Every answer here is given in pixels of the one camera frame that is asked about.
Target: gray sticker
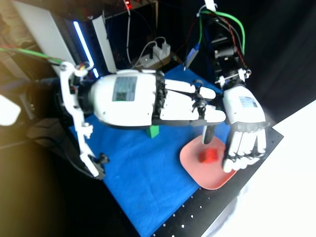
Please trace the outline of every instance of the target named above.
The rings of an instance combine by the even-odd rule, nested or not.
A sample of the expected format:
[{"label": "gray sticker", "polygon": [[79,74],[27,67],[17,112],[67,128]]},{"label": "gray sticker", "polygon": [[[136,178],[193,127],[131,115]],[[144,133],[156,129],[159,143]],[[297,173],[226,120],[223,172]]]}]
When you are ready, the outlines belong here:
[{"label": "gray sticker", "polygon": [[241,101],[242,106],[245,108],[249,108],[249,107],[257,108],[258,107],[255,100],[251,97],[240,96],[239,99]]},{"label": "gray sticker", "polygon": [[134,101],[137,77],[117,77],[112,101]]}]

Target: red plate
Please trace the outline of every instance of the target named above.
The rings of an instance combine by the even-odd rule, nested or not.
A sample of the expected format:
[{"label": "red plate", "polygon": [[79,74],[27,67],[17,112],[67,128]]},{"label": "red plate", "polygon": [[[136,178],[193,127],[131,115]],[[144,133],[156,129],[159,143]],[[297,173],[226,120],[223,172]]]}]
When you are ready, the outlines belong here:
[{"label": "red plate", "polygon": [[[204,145],[199,136],[185,145],[180,152],[180,162],[190,176],[202,188],[215,190],[222,187],[236,173],[225,173],[222,170],[222,160],[225,144],[217,137]],[[217,157],[205,157],[216,154]]]}]

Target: blue tablecloth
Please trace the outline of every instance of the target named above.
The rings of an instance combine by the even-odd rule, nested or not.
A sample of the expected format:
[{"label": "blue tablecloth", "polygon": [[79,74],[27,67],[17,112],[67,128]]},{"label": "blue tablecloth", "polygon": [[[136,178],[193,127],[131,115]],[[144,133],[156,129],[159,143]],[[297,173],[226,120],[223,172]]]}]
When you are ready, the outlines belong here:
[{"label": "blue tablecloth", "polygon": [[[201,79],[178,66],[165,78],[192,82]],[[205,82],[204,86],[219,91]],[[119,130],[101,124],[95,116],[87,140],[92,151],[107,154],[105,184],[140,236],[148,237],[159,228],[198,188],[180,164],[183,146],[201,135],[201,127],[160,126],[151,139],[144,130]],[[225,142],[229,127],[219,125],[215,135]]]}]

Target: power strip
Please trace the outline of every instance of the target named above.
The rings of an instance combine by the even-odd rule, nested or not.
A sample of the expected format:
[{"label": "power strip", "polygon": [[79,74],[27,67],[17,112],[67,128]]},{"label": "power strip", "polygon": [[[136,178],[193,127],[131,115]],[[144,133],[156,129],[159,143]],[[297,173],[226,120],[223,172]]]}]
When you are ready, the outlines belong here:
[{"label": "power strip", "polygon": [[150,54],[146,54],[145,56],[141,57],[139,62],[143,65],[144,68],[149,68],[155,63],[165,59],[170,55],[170,45],[166,42],[162,44],[162,48],[158,46],[153,47],[153,58],[150,58]]}]

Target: green cable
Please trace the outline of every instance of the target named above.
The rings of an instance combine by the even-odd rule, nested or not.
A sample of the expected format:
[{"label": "green cable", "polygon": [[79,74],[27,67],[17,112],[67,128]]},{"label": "green cable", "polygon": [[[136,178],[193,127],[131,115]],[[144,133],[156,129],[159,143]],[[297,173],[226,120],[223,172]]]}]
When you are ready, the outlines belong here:
[{"label": "green cable", "polygon": [[202,41],[202,19],[199,18],[199,40],[198,44],[200,45]]},{"label": "green cable", "polygon": [[[201,13],[208,14],[210,12],[212,12],[212,11],[202,11]],[[220,12],[220,11],[215,11],[214,13],[216,15],[219,15],[219,16],[230,18],[231,20],[235,21],[239,25],[239,27],[241,29],[241,34],[242,34],[242,53],[245,54],[246,36],[245,36],[245,30],[243,28],[242,23],[236,17],[234,17],[234,16],[232,16],[230,14],[223,13],[223,12]]]},{"label": "green cable", "polygon": [[[40,58],[45,58],[47,60],[49,59],[49,60],[54,61],[56,63],[62,63],[63,62],[63,60],[61,60],[61,59],[49,57],[46,54],[43,54],[43,53],[40,53],[40,52],[36,52],[36,51],[28,50],[28,49],[22,49],[22,48],[11,48],[11,49],[20,51],[22,53],[34,55],[34,56],[37,56],[37,57],[40,57]],[[8,51],[8,50],[6,50],[5,48],[0,47],[0,51]]]}]

